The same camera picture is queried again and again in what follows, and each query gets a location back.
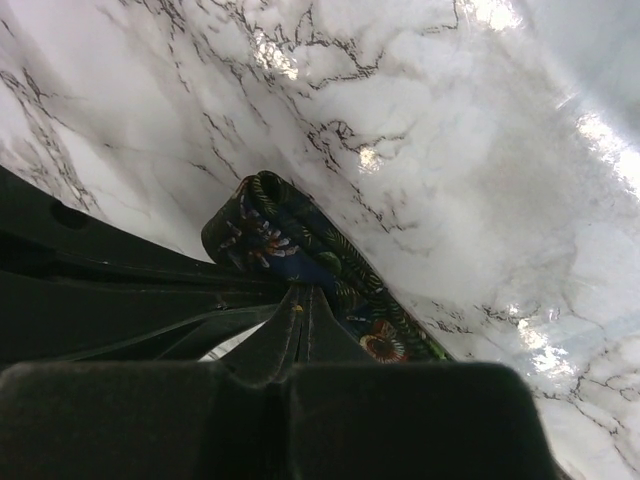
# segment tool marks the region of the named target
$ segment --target dark floral fabric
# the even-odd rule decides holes
[[[336,319],[382,363],[449,358],[312,201],[274,173],[244,179],[202,241],[220,265],[321,286]]]

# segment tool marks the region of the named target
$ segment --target floral patterned cloth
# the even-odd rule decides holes
[[[220,265],[321,286],[336,319],[380,362],[449,359],[311,200],[274,173],[244,179],[202,241]]]

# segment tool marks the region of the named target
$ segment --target white marble countertop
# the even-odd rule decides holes
[[[640,479],[640,5],[0,0],[0,163],[197,258],[270,169],[575,480]]]

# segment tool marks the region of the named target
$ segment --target marble surface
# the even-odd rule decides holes
[[[0,163],[204,259],[270,169],[576,480],[640,479],[640,5],[0,0]]]

